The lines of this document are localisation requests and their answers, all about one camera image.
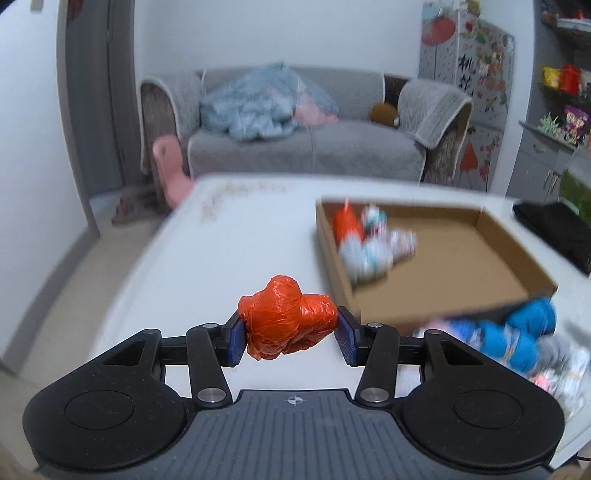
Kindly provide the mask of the orange plastic bundle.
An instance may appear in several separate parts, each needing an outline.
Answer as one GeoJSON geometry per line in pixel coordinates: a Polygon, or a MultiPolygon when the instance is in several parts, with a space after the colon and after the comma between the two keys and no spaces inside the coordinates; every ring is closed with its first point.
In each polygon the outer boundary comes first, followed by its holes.
{"type": "Polygon", "coordinates": [[[348,239],[355,239],[360,242],[365,240],[363,225],[349,200],[346,200],[342,208],[335,212],[332,217],[332,231],[334,232],[335,242],[341,245],[348,239]]]}
{"type": "Polygon", "coordinates": [[[238,316],[249,355],[274,360],[317,345],[338,326],[339,311],[328,295],[304,294],[294,278],[277,275],[239,299],[238,316]]]}

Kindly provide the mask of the white green sock bundle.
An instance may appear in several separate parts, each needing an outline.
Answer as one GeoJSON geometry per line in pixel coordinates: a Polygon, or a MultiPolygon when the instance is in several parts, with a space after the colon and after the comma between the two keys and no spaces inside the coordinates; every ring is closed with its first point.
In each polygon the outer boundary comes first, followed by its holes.
{"type": "Polygon", "coordinates": [[[388,229],[386,213],[375,204],[363,208],[361,223],[366,237],[382,236],[386,234],[388,229]]]}

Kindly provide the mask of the blue sock bundle beige stripes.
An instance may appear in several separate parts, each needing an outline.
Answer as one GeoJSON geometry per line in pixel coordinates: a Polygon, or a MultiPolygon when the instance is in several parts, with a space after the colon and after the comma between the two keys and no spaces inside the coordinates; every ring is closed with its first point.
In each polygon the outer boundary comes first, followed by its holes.
{"type": "Polygon", "coordinates": [[[473,342],[481,353],[521,374],[532,372],[537,365],[536,339],[514,327],[479,322],[473,342]]]}

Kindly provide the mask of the blue sock bundle dark band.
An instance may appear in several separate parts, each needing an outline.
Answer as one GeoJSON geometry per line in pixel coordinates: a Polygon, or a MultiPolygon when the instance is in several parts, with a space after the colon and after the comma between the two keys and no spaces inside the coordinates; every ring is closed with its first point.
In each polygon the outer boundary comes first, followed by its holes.
{"type": "Polygon", "coordinates": [[[512,312],[505,324],[538,339],[555,332],[556,311],[550,298],[535,299],[512,312]]]}

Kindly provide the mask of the grey sock bundle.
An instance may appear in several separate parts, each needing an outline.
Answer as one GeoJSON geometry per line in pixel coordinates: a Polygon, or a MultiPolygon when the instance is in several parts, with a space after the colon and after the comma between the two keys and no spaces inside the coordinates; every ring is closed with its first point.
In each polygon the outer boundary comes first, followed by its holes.
{"type": "Polygon", "coordinates": [[[590,362],[590,353],[586,348],[560,335],[540,337],[536,341],[536,349],[535,372],[553,369],[584,374],[590,362]]]}

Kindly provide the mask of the white striped sock bundle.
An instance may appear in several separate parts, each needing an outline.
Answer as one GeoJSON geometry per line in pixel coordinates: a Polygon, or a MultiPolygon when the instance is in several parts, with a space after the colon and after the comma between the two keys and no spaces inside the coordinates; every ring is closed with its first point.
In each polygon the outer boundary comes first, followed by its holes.
{"type": "Polygon", "coordinates": [[[560,405],[566,420],[579,413],[586,404],[583,393],[583,380],[586,371],[573,369],[543,370],[529,380],[545,392],[549,393],[560,405]]]}

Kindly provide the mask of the pink fluffy bird toy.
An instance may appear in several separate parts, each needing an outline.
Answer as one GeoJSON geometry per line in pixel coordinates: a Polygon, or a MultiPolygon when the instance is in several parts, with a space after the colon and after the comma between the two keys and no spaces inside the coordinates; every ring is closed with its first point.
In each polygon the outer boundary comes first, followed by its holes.
{"type": "Polygon", "coordinates": [[[428,330],[439,330],[463,341],[464,343],[470,343],[476,337],[477,325],[475,322],[468,319],[438,318],[417,328],[413,332],[413,336],[416,338],[423,338],[428,330]]]}

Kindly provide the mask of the brown floor mat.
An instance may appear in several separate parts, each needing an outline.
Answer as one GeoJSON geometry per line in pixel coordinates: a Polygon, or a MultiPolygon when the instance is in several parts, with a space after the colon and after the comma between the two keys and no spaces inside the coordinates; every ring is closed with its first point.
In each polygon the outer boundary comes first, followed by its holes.
{"type": "Polygon", "coordinates": [[[163,216],[168,206],[153,185],[132,186],[122,191],[111,219],[114,227],[163,216]]]}

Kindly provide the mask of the grey sofa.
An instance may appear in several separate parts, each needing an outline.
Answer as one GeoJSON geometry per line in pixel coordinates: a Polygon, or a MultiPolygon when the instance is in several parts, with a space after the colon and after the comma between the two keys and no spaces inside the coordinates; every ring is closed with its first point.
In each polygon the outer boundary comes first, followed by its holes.
{"type": "Polygon", "coordinates": [[[375,71],[287,66],[185,71],[138,88],[143,168],[170,135],[183,173],[281,173],[443,184],[473,101],[452,85],[375,71]]]}

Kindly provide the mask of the black knit hat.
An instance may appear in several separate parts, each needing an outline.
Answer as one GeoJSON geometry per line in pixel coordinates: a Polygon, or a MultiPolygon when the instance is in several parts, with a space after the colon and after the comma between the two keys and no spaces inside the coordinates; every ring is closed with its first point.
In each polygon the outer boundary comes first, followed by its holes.
{"type": "Polygon", "coordinates": [[[516,202],[516,220],[568,260],[584,275],[590,275],[590,226],[560,202],[516,202]]]}

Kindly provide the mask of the brown plush toy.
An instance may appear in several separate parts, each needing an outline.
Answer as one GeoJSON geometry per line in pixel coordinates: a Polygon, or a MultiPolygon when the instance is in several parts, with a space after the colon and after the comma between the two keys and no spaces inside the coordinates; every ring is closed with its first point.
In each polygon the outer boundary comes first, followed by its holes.
{"type": "Polygon", "coordinates": [[[370,110],[370,121],[383,126],[398,128],[400,114],[394,105],[388,102],[377,103],[370,110]]]}

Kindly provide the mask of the pink clothing on sofa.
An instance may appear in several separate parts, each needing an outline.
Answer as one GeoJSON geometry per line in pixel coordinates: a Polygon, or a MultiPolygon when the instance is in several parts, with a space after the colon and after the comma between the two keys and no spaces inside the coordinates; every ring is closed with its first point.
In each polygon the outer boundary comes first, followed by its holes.
{"type": "Polygon", "coordinates": [[[295,106],[294,119],[305,128],[315,128],[339,122],[337,115],[322,112],[315,101],[308,96],[301,97],[295,106]]]}

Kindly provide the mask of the light blue blanket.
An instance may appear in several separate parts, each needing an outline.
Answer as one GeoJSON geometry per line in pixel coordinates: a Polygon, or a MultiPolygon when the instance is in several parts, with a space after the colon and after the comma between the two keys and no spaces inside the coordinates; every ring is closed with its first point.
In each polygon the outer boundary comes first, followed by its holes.
{"type": "Polygon", "coordinates": [[[287,138],[305,128],[294,108],[308,96],[327,114],[339,117],[337,102],[321,86],[283,63],[247,71],[205,94],[200,120],[205,129],[249,142],[287,138]]]}

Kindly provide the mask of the glass fish tank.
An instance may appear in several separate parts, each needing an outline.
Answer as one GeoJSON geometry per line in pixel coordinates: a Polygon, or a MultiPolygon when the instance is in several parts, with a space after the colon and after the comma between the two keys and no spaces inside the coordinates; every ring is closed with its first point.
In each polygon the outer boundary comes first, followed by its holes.
{"type": "Polygon", "coordinates": [[[587,224],[591,222],[591,159],[588,147],[579,147],[561,174],[559,201],[587,224]]]}

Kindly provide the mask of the grey shelf cabinet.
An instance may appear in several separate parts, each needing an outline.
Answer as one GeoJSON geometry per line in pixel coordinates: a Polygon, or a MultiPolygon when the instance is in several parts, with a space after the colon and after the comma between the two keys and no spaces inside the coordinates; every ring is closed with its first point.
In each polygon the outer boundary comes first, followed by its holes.
{"type": "Polygon", "coordinates": [[[543,69],[573,66],[590,69],[590,34],[558,26],[561,18],[577,13],[590,16],[588,1],[535,1],[533,3],[533,73],[527,115],[519,122],[522,140],[507,195],[532,202],[558,199],[561,174],[576,148],[540,130],[550,115],[564,121],[569,105],[590,110],[590,96],[571,95],[543,84],[543,69]]]}

